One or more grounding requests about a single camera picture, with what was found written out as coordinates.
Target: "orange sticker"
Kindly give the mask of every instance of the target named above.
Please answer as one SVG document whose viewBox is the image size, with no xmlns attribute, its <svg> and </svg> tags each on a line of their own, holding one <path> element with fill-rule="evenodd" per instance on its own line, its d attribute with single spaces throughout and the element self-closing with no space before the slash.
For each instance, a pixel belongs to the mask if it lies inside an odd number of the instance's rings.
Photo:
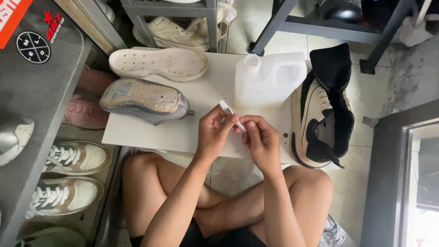
<svg viewBox="0 0 439 247">
<path fill-rule="evenodd" d="M 32 0 L 0 0 L 0 49 L 6 46 Z"/>
</svg>

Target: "tile floor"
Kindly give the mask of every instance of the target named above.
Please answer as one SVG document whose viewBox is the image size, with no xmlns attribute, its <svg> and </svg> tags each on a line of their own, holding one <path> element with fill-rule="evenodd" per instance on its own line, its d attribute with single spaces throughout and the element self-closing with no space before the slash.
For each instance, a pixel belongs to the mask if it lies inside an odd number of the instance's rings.
<svg viewBox="0 0 439 247">
<path fill-rule="evenodd" d="M 312 11 L 315 0 L 299 0 L 290 15 L 305 16 Z M 238 17 L 229 28 L 226 53 L 246 54 L 248 45 L 256 41 L 271 16 L 271 0 L 237 0 Z M 305 57 L 314 49 L 332 47 L 344 43 L 339 39 L 296 33 L 276 32 L 265 48 L 265 55 L 286 52 L 302 52 Z M 360 243 L 363 212 L 366 200 L 369 164 L 371 160 L 373 128 L 362 123 L 363 116 L 383 117 L 383 105 L 387 99 L 387 87 L 391 74 L 388 52 L 376 67 L 376 75 L 360 73 L 359 59 L 367 58 L 373 46 L 348 42 L 351 47 L 352 75 L 347 88 L 356 119 L 348 153 L 341 158 L 344 170 L 324 169 L 334 183 L 334 198 L 330 214 L 353 239 Z M 167 159 L 186 167 L 187 154 L 168 152 Z M 206 185 L 229 196 L 234 196 L 263 179 L 262 173 L 251 160 L 218 158 L 206 177 Z M 130 246 L 126 229 L 122 229 L 119 246 Z"/>
</svg>

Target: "brown and white sneaker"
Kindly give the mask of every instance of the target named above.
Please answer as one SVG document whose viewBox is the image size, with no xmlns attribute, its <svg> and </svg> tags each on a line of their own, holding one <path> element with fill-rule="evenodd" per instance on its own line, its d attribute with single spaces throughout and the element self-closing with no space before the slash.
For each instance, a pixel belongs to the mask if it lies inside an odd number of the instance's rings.
<svg viewBox="0 0 439 247">
<path fill-rule="evenodd" d="M 26 218 L 34 215 L 66 215 L 82 211 L 98 202 L 104 185 L 89 177 L 40 179 Z"/>
<path fill-rule="evenodd" d="M 90 175 L 107 168 L 112 161 L 108 149 L 92 142 L 55 142 L 43 172 Z"/>
</svg>

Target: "sticker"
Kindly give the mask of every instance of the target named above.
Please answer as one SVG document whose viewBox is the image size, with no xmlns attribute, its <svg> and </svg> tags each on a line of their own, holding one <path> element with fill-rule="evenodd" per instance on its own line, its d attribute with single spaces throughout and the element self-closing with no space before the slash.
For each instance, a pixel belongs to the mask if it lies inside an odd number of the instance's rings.
<svg viewBox="0 0 439 247">
<path fill-rule="evenodd" d="M 0 0 L 0 49 L 6 46 L 31 3 L 32 0 Z"/>
<path fill-rule="evenodd" d="M 50 41 L 50 43 L 53 44 L 56 37 L 58 36 L 62 24 L 64 23 L 64 17 L 61 17 L 58 12 L 53 18 L 50 14 L 50 11 L 45 11 L 43 22 L 47 22 L 47 24 L 49 25 L 49 30 L 46 33 L 46 37 Z"/>
<path fill-rule="evenodd" d="M 227 23 L 230 23 L 233 20 L 233 17 L 234 17 L 233 14 L 230 13 L 230 15 L 226 17 Z"/>
<path fill-rule="evenodd" d="M 24 32 L 17 37 L 17 49 L 29 62 L 43 64 L 50 58 L 47 41 L 34 32 Z"/>
</svg>

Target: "black shoe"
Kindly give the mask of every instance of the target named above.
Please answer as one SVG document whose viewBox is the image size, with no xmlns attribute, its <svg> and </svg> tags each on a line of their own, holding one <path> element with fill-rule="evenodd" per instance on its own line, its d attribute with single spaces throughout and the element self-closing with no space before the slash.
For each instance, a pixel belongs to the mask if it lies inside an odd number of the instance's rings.
<svg viewBox="0 0 439 247">
<path fill-rule="evenodd" d="M 291 154 L 301 165 L 322 168 L 348 151 L 354 128 L 346 93 L 351 76 L 349 45 L 313 50 L 313 70 L 292 94 Z"/>
</svg>

